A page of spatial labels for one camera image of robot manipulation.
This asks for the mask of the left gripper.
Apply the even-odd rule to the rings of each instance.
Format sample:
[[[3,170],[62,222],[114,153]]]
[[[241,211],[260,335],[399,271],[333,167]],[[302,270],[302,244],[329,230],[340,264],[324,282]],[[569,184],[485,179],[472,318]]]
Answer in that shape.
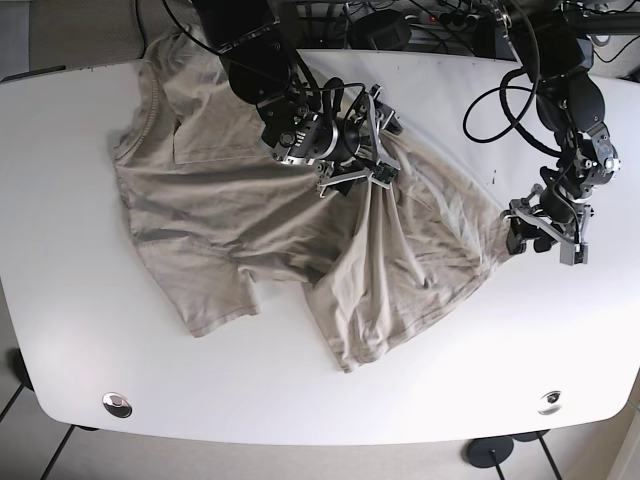
[[[609,183],[620,169],[617,151],[606,127],[586,134],[569,131],[562,139],[554,169],[542,167],[542,184],[513,199],[502,217],[509,221],[506,248],[510,255],[545,253],[562,241],[587,243],[586,227],[594,215],[589,200],[596,187]]]

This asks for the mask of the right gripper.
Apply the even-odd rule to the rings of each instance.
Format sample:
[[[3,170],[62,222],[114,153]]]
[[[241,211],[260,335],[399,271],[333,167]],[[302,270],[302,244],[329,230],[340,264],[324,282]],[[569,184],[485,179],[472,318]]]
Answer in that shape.
[[[330,190],[347,196],[356,184],[370,183],[371,168],[379,163],[400,172],[400,163],[381,141],[385,131],[403,132],[395,110],[381,101],[380,85],[355,86],[360,92],[345,113],[344,83],[294,89],[259,104],[261,140],[271,157],[286,166],[314,168],[321,197]]]

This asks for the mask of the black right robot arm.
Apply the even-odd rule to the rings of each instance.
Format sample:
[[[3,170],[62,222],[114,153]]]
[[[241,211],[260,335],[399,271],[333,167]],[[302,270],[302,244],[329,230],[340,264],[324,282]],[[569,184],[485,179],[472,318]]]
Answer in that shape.
[[[320,194],[347,195],[361,182],[391,187],[400,163],[381,135],[401,133],[379,85],[318,84],[296,49],[296,33],[272,1],[195,1],[204,37],[198,46],[217,56],[233,93],[255,106],[271,157],[287,166],[313,167]]]

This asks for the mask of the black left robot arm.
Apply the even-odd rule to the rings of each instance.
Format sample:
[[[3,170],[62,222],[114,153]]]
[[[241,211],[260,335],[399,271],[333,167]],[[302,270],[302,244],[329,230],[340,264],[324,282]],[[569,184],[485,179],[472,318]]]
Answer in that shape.
[[[489,9],[521,66],[507,72],[494,88],[508,126],[486,138],[493,143],[515,131],[530,146],[555,158],[543,167],[541,184],[526,197],[510,201],[502,216],[509,222],[510,254],[533,246],[538,253],[560,247],[569,266],[588,260],[585,239],[594,212],[589,200],[595,187],[611,181],[620,160],[605,124],[605,100],[589,76],[592,58],[582,48],[557,1],[492,1]],[[556,140],[550,148],[522,125],[523,112],[512,113],[507,100],[513,80],[527,76],[531,86],[524,107],[534,108]]]

